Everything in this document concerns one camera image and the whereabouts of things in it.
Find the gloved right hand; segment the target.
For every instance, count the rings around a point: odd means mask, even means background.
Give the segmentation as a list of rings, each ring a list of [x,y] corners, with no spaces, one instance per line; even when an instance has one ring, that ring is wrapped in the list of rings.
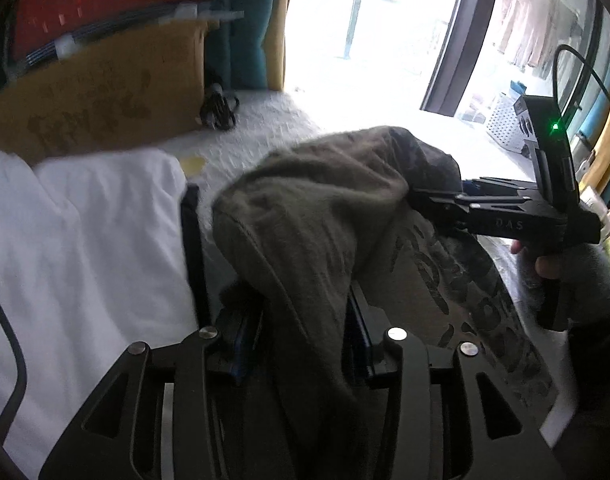
[[[516,240],[511,252],[523,302],[540,327],[564,332],[571,322],[610,317],[610,259],[601,247],[581,244],[548,254]]]

